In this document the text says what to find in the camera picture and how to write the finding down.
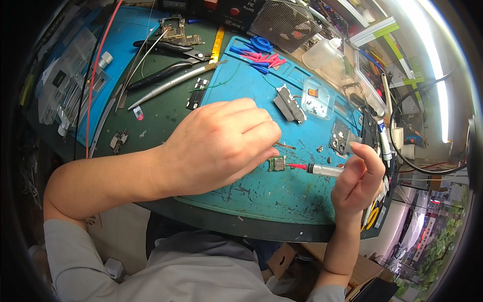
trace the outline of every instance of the syringe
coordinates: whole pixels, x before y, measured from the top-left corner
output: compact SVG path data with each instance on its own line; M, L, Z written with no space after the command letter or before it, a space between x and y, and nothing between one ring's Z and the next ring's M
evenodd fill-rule
M314 163L310 163L308 165L288 164L288 166L303 169L307 173L324 175L329 177L338 177L342 173L342 171L344 171L344 168L337 168Z

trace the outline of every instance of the person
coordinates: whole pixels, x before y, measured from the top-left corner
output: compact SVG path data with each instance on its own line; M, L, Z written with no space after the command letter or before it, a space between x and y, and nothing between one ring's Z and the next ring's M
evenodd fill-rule
M251 99L202 106L163 144L145 151L60 166L44 200L45 246L62 301L291 301L265 286L254 254L207 231L159 240L146 268L116 283L86 232L85 219L135 201L205 193L232 184L269 157L281 130ZM308 301L341 302L359 250L362 210L378 195L384 165L372 148L354 155L331 193L335 232ZM196 150L196 160L187 154Z

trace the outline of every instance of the fluorescent light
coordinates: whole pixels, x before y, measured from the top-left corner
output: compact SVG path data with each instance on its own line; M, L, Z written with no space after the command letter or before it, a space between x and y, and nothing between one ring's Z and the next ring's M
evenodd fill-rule
M431 67L433 68L434 77L440 79L444 76L443 69L441 67L440 57L436 50L434 44L433 36L431 30L429 29L429 23L427 22L426 16L421 9L420 4L415 0L398 0L399 5L402 7L403 11L406 13L408 18L414 25L414 29L421 38ZM448 95L446 93L446 84L444 81L438 82L436 84L438 90L438 97L440 100L440 114L441 114L441 139L444 143L448 142Z

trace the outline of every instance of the tube of glue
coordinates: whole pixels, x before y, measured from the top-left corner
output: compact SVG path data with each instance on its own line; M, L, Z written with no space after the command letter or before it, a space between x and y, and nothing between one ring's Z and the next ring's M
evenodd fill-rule
M379 129L379 134L381 136L381 148L383 150L383 159L387 163L387 167L391 167L391 147L389 147L389 140L387 139L387 131L384 126L384 119L377 121L377 128Z
M337 168L325 165L319 165L310 163L308 165L300 165L300 164L288 164L289 167L299 168L305 170L307 173L329 176L329 177L338 177L344 168Z

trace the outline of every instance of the black-handled pliers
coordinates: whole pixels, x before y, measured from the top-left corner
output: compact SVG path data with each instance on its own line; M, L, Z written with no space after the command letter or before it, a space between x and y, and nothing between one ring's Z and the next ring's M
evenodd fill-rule
M134 47L141 47L143 43L144 41L136 41L132 45ZM147 48L151 47L153 43L154 43L153 41L148 41L146 43L146 47ZM175 53L181 56L186 55L188 56L188 58L184 59L183 61L179 61L174 64L171 64L170 66L129 85L126 88L127 90L136 90L138 88L145 87L148 84L159 82L160 80L172 75L175 72L178 72L179 70L191 67L193 66L193 64L196 64L198 62L210 60L211 55L213 54L213 53L202 53L197 50L194 50L192 47L177 45L177 44L173 44L165 41L159 41L158 43L156 43L156 45L154 46L154 49L160 52L168 51L170 53Z

